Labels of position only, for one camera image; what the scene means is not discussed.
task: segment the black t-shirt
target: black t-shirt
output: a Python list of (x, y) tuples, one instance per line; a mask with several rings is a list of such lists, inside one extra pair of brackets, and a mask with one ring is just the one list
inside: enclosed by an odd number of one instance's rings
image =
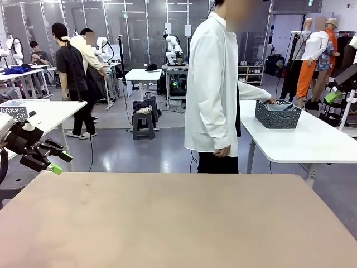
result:
[(78, 49), (71, 46), (62, 46), (56, 53), (57, 71), (67, 74), (68, 90), (76, 90), (74, 74), (78, 81), (79, 91), (86, 91), (85, 72), (83, 68), (83, 58)]
[[(45, 53), (45, 52), (42, 51), (42, 50), (41, 50), (41, 51), (38, 51), (38, 52), (33, 52), (33, 53), (31, 53), (31, 55), (33, 55), (33, 54), (36, 54), (36, 55), (39, 56), (40, 59), (42, 59), (42, 60), (49, 60), (48, 54)], [(35, 60), (35, 63), (36, 63), (36, 64), (39, 64), (39, 65), (43, 64), (41, 60)]]

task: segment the orange pants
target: orange pants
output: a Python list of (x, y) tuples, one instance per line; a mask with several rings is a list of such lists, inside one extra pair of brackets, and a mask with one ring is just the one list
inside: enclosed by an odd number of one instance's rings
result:
[(317, 62), (314, 61), (312, 65), (307, 66), (308, 60), (304, 60), (302, 63), (299, 82), (297, 83), (296, 96), (298, 99), (307, 96), (308, 89), (310, 88), (313, 73), (316, 69)]

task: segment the gray plastic basket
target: gray plastic basket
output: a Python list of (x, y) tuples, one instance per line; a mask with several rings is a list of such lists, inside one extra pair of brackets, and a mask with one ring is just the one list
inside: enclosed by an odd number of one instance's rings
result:
[(9, 116), (12, 116), (16, 121), (21, 122), (28, 119), (26, 107), (9, 107), (9, 106), (0, 106), (0, 112), (6, 113)]
[[(291, 104), (285, 100), (277, 100), (277, 104)], [(257, 100), (255, 107), (255, 117), (266, 128), (287, 129), (296, 128), (301, 114), (300, 109), (290, 112), (272, 112), (264, 106), (264, 103)]]

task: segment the white shirt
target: white shirt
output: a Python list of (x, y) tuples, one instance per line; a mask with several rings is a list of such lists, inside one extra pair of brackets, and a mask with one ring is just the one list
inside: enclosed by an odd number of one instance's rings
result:
[(235, 129), (237, 83), (239, 96), (266, 101), (263, 89), (238, 82), (236, 35), (226, 32), (225, 20), (216, 13), (196, 29), (190, 44), (187, 79), (185, 147), (214, 152), (231, 145), (229, 156), (238, 156)]
[(295, 46), (295, 51), (294, 51), (294, 56), (293, 59), (295, 60), (301, 60), (302, 55), (305, 53), (305, 46), (306, 46), (306, 41), (311, 35), (311, 31), (304, 30), (300, 34), (299, 40), (297, 40), (296, 46)]
[(96, 70), (100, 70), (104, 67), (103, 63), (101, 63), (98, 58), (94, 55), (94, 51), (90, 45), (87, 45), (86, 39), (83, 38), (82, 35), (76, 35), (70, 40), (71, 45), (79, 50), (82, 54), (83, 58), (83, 67), (84, 71), (87, 71), (88, 64), (92, 67), (96, 68)]
[(329, 35), (325, 31), (314, 32), (306, 41), (305, 53), (301, 60), (317, 60), (319, 56), (326, 50), (329, 42)]

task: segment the white sneaker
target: white sneaker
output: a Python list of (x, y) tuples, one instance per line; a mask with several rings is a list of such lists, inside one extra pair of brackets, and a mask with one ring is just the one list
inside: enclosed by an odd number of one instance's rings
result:
[(67, 136), (70, 136), (70, 137), (73, 137), (73, 138), (79, 138), (79, 137), (80, 137), (80, 135), (74, 135), (74, 134), (72, 133), (72, 130), (67, 131), (67, 132), (66, 132), (66, 135), (67, 135)]
[(82, 135), (80, 135), (79, 139), (80, 140), (87, 140), (88, 138), (90, 137), (95, 137), (98, 133), (95, 133), (95, 134), (89, 134), (88, 132), (84, 132)]

